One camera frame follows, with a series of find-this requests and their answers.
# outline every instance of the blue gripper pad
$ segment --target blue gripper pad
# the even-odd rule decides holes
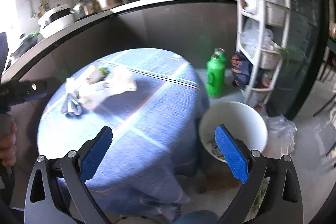
[[[88,141],[88,142],[94,142],[94,144],[80,162],[79,178],[82,183],[85,183],[87,180],[92,179],[93,176],[95,175],[107,150],[111,146],[112,137],[113,137],[112,129],[105,126],[98,133],[98,135],[94,140]]]
[[[236,179],[240,179],[242,183],[245,183],[249,176],[247,161],[222,126],[217,127],[215,130],[215,141],[227,161],[233,176]]]

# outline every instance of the window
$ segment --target window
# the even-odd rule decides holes
[[[0,3],[2,4],[0,13],[0,32],[5,32],[7,35],[8,55],[10,55],[12,52],[15,52],[20,45],[21,28],[16,12],[16,1],[0,0]]]

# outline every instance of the kitchen counter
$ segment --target kitchen counter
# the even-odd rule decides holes
[[[131,12],[134,10],[141,10],[141,9],[145,9],[149,7],[155,7],[155,6],[167,5],[167,4],[169,5],[169,4],[189,2],[189,1],[198,2],[198,1],[203,1],[203,0],[139,0],[139,1],[121,5],[111,10],[107,10],[107,11],[89,16],[82,20],[79,20],[69,25],[68,27],[65,27],[59,32],[53,34],[52,36],[42,40],[36,46],[32,47],[29,51],[23,54],[13,65],[11,65],[11,67],[9,67],[8,70],[4,72],[4,74],[2,75],[2,82],[3,83],[7,82],[11,80],[13,77],[17,77],[17,79],[19,80],[20,77],[17,75],[17,73],[20,70],[22,70],[23,67],[26,66],[29,61],[35,59],[36,62],[34,63],[37,63],[46,54],[52,51],[51,49],[46,52],[45,51],[46,49],[50,48],[51,46],[57,47],[58,44],[63,43],[67,39],[78,34],[79,32],[89,28],[90,26],[94,25],[96,22],[104,20],[104,18],[110,17],[112,15],[119,15],[122,13]]]

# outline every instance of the plastic bucket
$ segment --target plastic bucket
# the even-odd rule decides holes
[[[199,124],[199,139],[202,144],[201,169],[207,175],[230,172],[225,160],[211,152],[215,142],[215,129],[225,125],[231,135],[242,140],[250,149],[263,152],[267,143],[267,128],[264,120],[253,108],[239,102],[221,102],[211,106],[203,115]]]

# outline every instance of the plaid tablecloth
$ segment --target plaid tablecloth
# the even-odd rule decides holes
[[[197,170],[198,121],[209,104],[203,83],[181,56],[155,48],[117,52],[92,64],[109,70],[127,66],[137,91],[109,97],[95,110],[71,117],[60,112],[66,94],[62,85],[39,124],[40,155],[63,157],[107,125],[113,131],[112,145],[86,182],[96,202],[116,214],[171,218],[172,203],[190,200],[175,175],[193,176]]]

